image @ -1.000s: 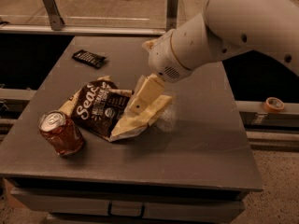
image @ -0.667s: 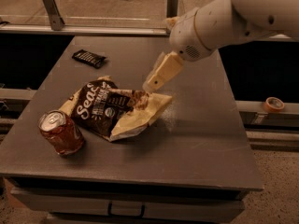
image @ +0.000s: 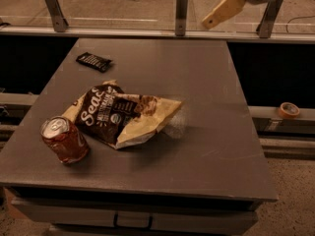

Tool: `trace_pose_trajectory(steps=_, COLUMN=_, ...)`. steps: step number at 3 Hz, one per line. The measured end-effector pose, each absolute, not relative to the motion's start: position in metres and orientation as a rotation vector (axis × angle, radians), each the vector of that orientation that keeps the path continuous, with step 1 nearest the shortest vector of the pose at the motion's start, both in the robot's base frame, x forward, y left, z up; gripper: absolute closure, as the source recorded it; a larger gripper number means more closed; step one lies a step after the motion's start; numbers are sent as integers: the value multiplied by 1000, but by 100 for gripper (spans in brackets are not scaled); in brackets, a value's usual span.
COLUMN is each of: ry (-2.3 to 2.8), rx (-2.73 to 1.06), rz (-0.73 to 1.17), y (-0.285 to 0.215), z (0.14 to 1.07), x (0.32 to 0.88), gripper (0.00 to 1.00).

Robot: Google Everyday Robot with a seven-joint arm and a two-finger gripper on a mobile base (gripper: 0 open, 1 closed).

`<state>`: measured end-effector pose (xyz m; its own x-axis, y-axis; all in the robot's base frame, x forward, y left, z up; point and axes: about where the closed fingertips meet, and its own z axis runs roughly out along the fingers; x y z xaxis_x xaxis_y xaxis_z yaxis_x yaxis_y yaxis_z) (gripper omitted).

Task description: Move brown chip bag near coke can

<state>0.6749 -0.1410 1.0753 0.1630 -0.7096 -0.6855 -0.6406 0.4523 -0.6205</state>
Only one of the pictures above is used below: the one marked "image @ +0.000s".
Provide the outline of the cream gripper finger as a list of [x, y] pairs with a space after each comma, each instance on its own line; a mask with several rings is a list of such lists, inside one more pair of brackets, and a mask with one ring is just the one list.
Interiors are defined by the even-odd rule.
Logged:
[[210, 30], [239, 14], [244, 5], [245, 0], [220, 0], [218, 5], [203, 19], [202, 25]]

